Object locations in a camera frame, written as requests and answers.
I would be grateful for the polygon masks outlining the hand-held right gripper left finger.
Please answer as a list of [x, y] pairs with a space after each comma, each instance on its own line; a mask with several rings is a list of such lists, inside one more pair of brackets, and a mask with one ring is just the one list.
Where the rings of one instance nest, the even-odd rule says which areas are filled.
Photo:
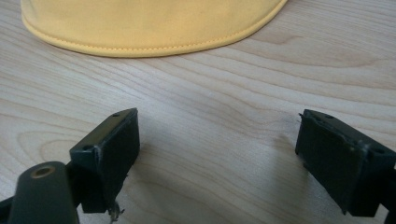
[[116, 213], [116, 198], [140, 151], [138, 110], [117, 112], [70, 149], [69, 181], [86, 213]]

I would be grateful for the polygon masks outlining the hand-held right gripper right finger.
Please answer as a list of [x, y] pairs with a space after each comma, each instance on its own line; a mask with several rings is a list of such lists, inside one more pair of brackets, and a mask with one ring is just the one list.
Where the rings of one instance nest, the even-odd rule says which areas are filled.
[[395, 151], [340, 119], [306, 109], [295, 152], [343, 213], [374, 217], [383, 205], [396, 217]]

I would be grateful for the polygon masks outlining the yellow fabric cap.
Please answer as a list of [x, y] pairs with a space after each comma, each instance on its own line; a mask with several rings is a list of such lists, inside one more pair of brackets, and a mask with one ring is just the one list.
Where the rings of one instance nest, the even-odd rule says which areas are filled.
[[190, 53], [240, 41], [288, 0], [21, 0], [25, 27], [62, 49], [105, 57]]

